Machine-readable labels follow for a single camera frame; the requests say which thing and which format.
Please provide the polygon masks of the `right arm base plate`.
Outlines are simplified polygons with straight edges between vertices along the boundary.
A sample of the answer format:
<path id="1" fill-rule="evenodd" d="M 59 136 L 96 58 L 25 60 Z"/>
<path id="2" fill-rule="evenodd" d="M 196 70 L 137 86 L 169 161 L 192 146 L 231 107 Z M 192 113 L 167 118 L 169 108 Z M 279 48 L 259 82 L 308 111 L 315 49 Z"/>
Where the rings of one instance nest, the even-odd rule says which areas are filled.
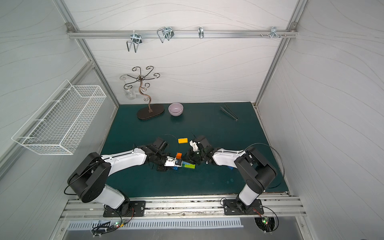
<path id="1" fill-rule="evenodd" d="M 224 207 L 224 214 L 226 216 L 263 215 L 264 214 L 262 202 L 259 199 L 255 199 L 249 206 L 246 206 L 240 200 L 228 200 L 228 199 L 223 199 L 221 201 L 221 204 Z"/>

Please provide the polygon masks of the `aluminium crossbar rail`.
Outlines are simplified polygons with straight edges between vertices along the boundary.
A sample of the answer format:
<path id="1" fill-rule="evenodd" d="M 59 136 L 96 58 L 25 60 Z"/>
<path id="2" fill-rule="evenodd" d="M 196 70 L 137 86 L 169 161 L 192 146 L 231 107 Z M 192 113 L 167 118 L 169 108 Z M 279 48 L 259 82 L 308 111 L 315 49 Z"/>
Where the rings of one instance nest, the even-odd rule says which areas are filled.
<path id="1" fill-rule="evenodd" d="M 173 30 L 173 39 L 199 39 L 198 29 L 195 30 Z M 295 38 L 297 31 L 277 30 L 279 34 L 286 34 L 285 38 Z M 256 39 L 262 38 L 260 34 L 268 34 L 270 30 L 206 30 L 203 39 Z M 157 30 L 143 31 L 77 31 L 68 32 L 71 39 L 130 39 L 132 34 L 142 36 L 142 40 L 159 39 Z"/>

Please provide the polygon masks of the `metal hook clamp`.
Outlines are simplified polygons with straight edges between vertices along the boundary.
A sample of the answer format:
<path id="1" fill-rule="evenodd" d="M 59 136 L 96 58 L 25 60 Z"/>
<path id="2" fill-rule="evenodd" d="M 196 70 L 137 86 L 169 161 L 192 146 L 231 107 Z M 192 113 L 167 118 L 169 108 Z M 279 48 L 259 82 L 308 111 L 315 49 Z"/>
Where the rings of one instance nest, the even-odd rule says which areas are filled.
<path id="1" fill-rule="evenodd" d="M 157 35 L 161 43 L 164 43 L 165 40 L 169 41 L 171 38 L 173 38 L 175 33 L 172 27 L 163 27 L 157 30 Z"/>
<path id="2" fill-rule="evenodd" d="M 203 27 L 198 27 L 198 35 L 199 35 L 199 39 L 204 38 L 204 28 Z"/>
<path id="3" fill-rule="evenodd" d="M 280 38 L 285 38 L 286 37 L 286 34 L 279 34 L 278 33 L 278 31 L 277 31 L 277 29 L 276 29 L 276 27 L 272 27 L 271 28 L 271 30 L 270 30 L 270 32 L 268 33 L 268 34 L 266 34 L 266 35 L 264 35 L 264 34 L 260 34 L 260 36 L 262 37 L 262 38 L 264 38 L 264 37 L 268 37 L 268 38 L 270 38 L 270 39 L 280 39 Z"/>
<path id="4" fill-rule="evenodd" d="M 143 42 L 142 36 L 134 33 L 130 37 L 131 39 L 126 42 L 127 50 L 128 52 L 134 51 L 136 53 L 138 51 L 139 45 Z"/>

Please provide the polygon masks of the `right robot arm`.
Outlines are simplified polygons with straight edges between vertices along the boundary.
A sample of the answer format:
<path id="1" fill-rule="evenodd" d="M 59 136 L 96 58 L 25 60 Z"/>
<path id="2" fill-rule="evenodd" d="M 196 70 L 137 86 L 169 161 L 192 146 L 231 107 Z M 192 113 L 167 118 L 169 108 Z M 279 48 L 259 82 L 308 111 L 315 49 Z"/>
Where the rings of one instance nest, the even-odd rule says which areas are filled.
<path id="1" fill-rule="evenodd" d="M 205 136 L 199 136 L 189 142 L 191 149 L 185 161 L 191 164 L 212 164 L 235 168 L 241 174 L 245 186 L 236 198 L 237 208 L 246 211 L 256 203 L 278 176 L 276 168 L 254 146 L 234 151 L 214 148 Z"/>

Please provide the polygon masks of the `brown metal jewelry stand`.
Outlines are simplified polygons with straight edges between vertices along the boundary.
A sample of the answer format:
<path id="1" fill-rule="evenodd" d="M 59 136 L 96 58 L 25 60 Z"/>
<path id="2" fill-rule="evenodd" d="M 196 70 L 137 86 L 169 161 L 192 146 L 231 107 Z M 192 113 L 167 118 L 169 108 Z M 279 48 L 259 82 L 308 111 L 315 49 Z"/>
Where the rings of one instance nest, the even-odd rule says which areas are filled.
<path id="1" fill-rule="evenodd" d="M 163 105 L 161 104 L 152 104 L 152 97 L 146 93 L 148 88 L 151 86 L 149 81 L 158 79 L 161 75 L 159 73 L 154 73 L 152 77 L 149 77 L 149 75 L 152 73 L 152 71 L 155 68 L 153 66 L 147 66 L 146 70 L 148 71 L 145 75 L 142 73 L 142 68 L 137 66 L 132 68 L 132 72 L 139 71 L 139 75 L 137 77 L 133 77 L 129 74 L 124 74 L 120 76 L 120 80 L 123 80 L 124 82 L 127 80 L 127 78 L 134 79 L 133 82 L 125 83 L 123 88 L 127 92 L 132 90 L 133 84 L 139 83 L 138 92 L 140 95 L 144 97 L 144 101 L 148 103 L 148 106 L 145 108 L 142 108 L 138 110 L 137 117 L 139 120 L 145 121 L 152 119 L 154 117 L 157 117 L 164 113 L 165 109 Z"/>

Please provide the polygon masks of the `black tongs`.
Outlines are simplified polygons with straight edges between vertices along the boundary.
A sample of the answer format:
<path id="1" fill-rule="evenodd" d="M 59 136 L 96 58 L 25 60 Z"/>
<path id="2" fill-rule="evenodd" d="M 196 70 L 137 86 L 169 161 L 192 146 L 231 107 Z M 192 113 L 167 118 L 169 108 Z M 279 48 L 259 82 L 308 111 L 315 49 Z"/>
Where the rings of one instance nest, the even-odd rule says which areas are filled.
<path id="1" fill-rule="evenodd" d="M 221 108 L 221 111 L 223 111 L 225 114 L 233 118 L 235 121 L 239 120 L 238 116 L 231 110 L 231 108 L 227 104 L 220 106 L 220 108 Z"/>

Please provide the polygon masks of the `right round controller board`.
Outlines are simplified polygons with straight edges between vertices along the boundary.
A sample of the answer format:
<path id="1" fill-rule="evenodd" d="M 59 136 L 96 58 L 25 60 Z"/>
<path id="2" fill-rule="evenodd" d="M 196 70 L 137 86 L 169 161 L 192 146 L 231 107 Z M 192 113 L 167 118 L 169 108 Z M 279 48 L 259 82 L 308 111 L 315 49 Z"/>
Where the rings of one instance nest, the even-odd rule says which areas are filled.
<path id="1" fill-rule="evenodd" d="M 276 227 L 276 221 L 274 218 L 269 218 L 269 217 L 259 217 L 259 218 L 254 218 L 255 223 L 257 227 L 265 233 L 270 233 L 275 230 Z"/>

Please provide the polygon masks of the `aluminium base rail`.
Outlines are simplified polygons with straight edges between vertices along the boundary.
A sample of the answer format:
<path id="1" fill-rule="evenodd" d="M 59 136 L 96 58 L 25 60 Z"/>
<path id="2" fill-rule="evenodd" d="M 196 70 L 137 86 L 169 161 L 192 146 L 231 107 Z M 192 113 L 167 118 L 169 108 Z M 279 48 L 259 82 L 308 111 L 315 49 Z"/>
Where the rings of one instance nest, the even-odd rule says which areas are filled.
<path id="1" fill-rule="evenodd" d="M 171 196 L 132 198 L 131 205 L 146 219 L 225 218 L 234 211 L 230 203 L 235 195 Z M 69 200 L 60 220 L 101 220 L 104 207 L 99 203 Z M 263 194 L 250 208 L 251 217 L 305 217 L 306 210 L 299 197 L 286 193 Z"/>

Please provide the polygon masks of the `small glass bottle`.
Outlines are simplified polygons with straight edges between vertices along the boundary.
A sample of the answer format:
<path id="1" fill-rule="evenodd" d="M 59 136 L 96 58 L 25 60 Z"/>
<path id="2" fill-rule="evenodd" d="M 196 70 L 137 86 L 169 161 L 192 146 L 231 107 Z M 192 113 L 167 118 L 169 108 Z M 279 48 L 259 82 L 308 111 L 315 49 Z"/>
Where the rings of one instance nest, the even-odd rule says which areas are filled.
<path id="1" fill-rule="evenodd" d="M 129 100 L 134 100 L 136 99 L 137 95 L 133 89 L 133 84 L 137 82 L 137 79 L 129 76 L 129 75 L 122 75 L 120 76 L 120 80 L 124 81 L 124 90 L 125 90 L 125 95 L 127 99 Z"/>

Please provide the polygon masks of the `pink bowl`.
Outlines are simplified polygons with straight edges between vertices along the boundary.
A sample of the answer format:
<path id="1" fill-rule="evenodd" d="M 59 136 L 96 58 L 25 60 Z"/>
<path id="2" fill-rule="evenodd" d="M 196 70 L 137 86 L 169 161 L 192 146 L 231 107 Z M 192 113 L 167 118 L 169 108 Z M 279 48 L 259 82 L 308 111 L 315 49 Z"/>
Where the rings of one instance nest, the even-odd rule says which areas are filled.
<path id="1" fill-rule="evenodd" d="M 184 106 L 180 103 L 172 103 L 169 105 L 168 111 L 172 116 L 178 117 L 183 113 Z"/>

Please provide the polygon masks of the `lime green lego brick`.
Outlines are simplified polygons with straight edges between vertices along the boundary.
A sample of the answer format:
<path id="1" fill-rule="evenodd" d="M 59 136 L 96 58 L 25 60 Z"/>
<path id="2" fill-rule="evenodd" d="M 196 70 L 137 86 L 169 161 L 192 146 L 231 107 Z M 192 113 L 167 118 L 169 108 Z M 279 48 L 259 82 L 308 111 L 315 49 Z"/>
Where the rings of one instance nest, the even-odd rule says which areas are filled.
<path id="1" fill-rule="evenodd" d="M 184 168 L 189 168 L 189 169 L 195 169 L 195 165 L 191 165 L 191 164 L 184 164 L 183 165 L 184 166 Z"/>

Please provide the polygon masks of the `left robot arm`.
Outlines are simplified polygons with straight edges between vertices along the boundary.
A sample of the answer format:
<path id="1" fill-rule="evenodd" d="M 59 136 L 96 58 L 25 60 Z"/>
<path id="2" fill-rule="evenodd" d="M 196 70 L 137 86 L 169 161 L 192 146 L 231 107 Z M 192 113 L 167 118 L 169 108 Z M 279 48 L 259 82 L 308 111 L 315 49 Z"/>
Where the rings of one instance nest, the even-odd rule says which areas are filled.
<path id="1" fill-rule="evenodd" d="M 68 178 L 68 187 L 83 203 L 97 202 L 117 210 L 128 205 L 129 198 L 107 185 L 109 176 L 146 163 L 164 166 L 168 159 L 167 146 L 166 141 L 157 138 L 153 144 L 118 154 L 90 153 Z"/>

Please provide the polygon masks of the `yellow lego brick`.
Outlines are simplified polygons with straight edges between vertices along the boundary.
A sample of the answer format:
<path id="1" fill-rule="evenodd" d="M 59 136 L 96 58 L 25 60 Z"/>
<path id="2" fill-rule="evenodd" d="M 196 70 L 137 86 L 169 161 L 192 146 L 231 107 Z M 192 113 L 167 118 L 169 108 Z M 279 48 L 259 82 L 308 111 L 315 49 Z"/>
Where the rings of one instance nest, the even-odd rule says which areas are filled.
<path id="1" fill-rule="evenodd" d="M 181 138 L 181 139 L 178 139 L 178 143 L 179 144 L 186 144 L 186 143 L 188 143 L 189 141 L 188 141 L 188 138 Z"/>

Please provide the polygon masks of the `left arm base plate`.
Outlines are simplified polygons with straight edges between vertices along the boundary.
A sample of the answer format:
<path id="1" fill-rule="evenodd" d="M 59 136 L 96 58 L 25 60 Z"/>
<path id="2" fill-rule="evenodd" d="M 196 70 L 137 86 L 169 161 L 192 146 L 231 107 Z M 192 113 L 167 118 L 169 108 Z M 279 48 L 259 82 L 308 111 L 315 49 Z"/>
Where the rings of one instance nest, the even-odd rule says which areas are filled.
<path id="1" fill-rule="evenodd" d="M 146 207 L 146 201 L 124 201 L 120 207 L 113 209 L 105 206 L 103 217 L 143 217 Z"/>

